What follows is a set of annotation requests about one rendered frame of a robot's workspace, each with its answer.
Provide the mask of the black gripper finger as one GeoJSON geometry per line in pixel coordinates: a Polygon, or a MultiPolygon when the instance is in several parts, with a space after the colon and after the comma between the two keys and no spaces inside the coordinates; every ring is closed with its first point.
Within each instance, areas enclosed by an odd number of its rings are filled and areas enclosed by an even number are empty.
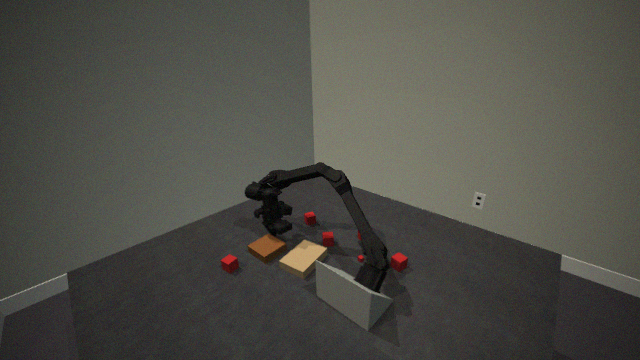
{"type": "Polygon", "coordinates": [[[268,228],[268,230],[269,230],[269,232],[270,232],[271,236],[276,237],[276,234],[277,234],[277,233],[275,233],[275,232],[274,232],[273,227],[270,225],[270,226],[267,226],[267,228],[268,228]]]}
{"type": "MultiPolygon", "coordinates": [[[[266,224],[266,223],[264,223],[264,222],[261,222],[261,223],[263,224],[263,226],[266,228],[266,230],[267,230],[267,231],[268,231],[268,233],[270,234],[270,232],[269,232],[269,230],[268,230],[267,226],[270,226],[270,225],[271,225],[271,223],[270,223],[270,222],[269,222],[269,223],[267,223],[267,224],[266,224]]],[[[271,234],[270,234],[270,235],[271,235],[271,234]]]]}

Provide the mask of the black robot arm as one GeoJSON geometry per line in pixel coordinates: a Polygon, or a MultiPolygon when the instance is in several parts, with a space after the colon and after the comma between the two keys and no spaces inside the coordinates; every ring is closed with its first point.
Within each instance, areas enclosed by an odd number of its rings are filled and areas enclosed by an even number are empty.
{"type": "Polygon", "coordinates": [[[387,275],[386,271],[390,268],[387,260],[388,251],[369,225],[353,196],[350,181],[343,171],[335,170],[322,162],[289,171],[272,170],[258,183],[252,182],[252,184],[246,187],[245,195],[247,198],[256,201],[262,200],[263,205],[266,207],[279,204],[281,206],[281,208],[279,208],[279,217],[281,219],[285,215],[291,216],[292,214],[291,206],[284,204],[283,201],[278,201],[277,196],[282,193],[281,189],[288,187],[294,182],[321,176],[329,181],[341,196],[361,235],[362,240],[358,241],[358,243],[366,256],[366,262],[360,267],[358,274],[353,280],[369,290],[380,293],[379,290],[387,275]]]}

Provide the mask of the brown square block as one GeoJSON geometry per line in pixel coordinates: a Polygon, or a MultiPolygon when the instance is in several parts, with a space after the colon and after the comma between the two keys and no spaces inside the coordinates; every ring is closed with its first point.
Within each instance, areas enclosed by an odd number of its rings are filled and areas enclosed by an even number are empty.
{"type": "Polygon", "coordinates": [[[286,243],[267,234],[247,247],[250,254],[267,264],[286,250],[286,243]]]}

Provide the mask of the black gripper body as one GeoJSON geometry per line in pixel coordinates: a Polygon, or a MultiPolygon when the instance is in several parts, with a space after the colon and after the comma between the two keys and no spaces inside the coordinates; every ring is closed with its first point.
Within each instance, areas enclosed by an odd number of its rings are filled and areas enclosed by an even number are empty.
{"type": "Polygon", "coordinates": [[[270,222],[274,232],[281,235],[292,230],[292,224],[285,219],[280,219],[279,208],[281,208],[279,204],[272,207],[262,205],[261,208],[256,209],[254,214],[257,219],[259,219],[259,215],[262,215],[263,222],[266,224],[270,222]]]}

